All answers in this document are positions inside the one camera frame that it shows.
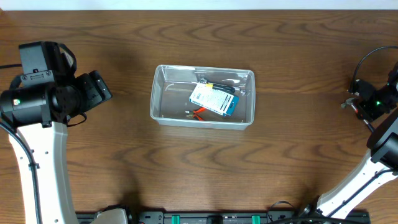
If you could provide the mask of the small claw hammer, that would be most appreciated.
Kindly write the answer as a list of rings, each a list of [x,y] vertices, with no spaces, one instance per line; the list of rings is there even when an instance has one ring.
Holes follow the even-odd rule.
[[[359,107],[356,105],[357,100],[358,100],[357,98],[348,98],[342,104],[340,104],[340,107],[342,109],[346,109],[348,107],[352,108],[354,110],[356,117],[366,125],[366,127],[370,130],[370,132],[373,133],[374,127],[367,119],[364,118],[363,114],[360,113]]]

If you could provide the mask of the clear plastic container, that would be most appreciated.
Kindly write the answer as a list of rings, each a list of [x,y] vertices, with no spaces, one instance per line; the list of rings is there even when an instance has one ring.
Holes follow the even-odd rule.
[[[201,108],[189,101],[201,78],[246,90],[245,95],[238,91],[234,94],[239,102],[231,116],[222,116],[206,109],[200,113],[203,121],[186,117],[186,111]],[[244,130],[254,121],[255,105],[255,78],[251,70],[183,65],[159,65],[155,70],[150,116],[161,125]]]

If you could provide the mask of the red handled pliers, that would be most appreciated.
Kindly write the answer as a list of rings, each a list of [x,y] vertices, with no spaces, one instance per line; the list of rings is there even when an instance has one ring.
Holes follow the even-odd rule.
[[[193,118],[198,121],[203,121],[203,118],[200,116],[200,113],[204,112],[205,110],[206,109],[204,107],[201,107],[197,110],[186,111],[185,115],[186,115],[186,117]]]

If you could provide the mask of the yellow black screwdriver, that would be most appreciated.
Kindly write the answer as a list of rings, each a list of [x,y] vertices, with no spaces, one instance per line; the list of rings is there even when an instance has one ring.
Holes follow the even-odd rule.
[[[222,84],[218,84],[218,83],[206,83],[205,86],[208,88],[223,91],[223,92],[226,92],[229,94],[234,94],[234,92],[236,91],[233,86],[222,85]]]

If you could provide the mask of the silver combination wrench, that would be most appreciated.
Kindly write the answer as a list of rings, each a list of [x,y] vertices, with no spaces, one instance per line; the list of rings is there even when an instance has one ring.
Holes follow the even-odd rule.
[[[206,83],[211,83],[211,82],[209,82],[207,79],[205,79],[205,78],[201,78],[200,80],[199,80],[199,83],[201,83],[201,84],[206,84]],[[246,94],[246,90],[245,89],[242,89],[242,88],[240,88],[240,87],[237,87],[237,86],[233,86],[234,88],[235,88],[235,92],[234,93],[236,93],[237,91],[241,94],[241,95],[245,95]]]

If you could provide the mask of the white and blue box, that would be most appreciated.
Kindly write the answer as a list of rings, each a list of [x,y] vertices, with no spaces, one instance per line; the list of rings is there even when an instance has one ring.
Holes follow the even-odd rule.
[[[239,102],[239,98],[222,90],[210,88],[199,83],[189,97],[189,101],[222,116],[231,116]]]

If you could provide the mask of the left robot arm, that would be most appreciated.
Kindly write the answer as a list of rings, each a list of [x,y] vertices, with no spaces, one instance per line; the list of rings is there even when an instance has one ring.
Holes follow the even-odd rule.
[[[64,44],[19,46],[22,75],[1,93],[1,128],[17,157],[26,223],[78,223],[67,171],[70,120],[112,98],[96,70],[78,77]]]

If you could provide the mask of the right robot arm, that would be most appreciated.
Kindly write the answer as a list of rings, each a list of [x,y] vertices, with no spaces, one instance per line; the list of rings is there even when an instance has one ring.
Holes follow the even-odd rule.
[[[371,135],[361,162],[336,187],[322,194],[311,210],[328,218],[346,218],[367,196],[397,178],[397,65],[382,88],[377,90],[357,79],[351,82],[350,90],[356,97],[341,107],[351,107]]]

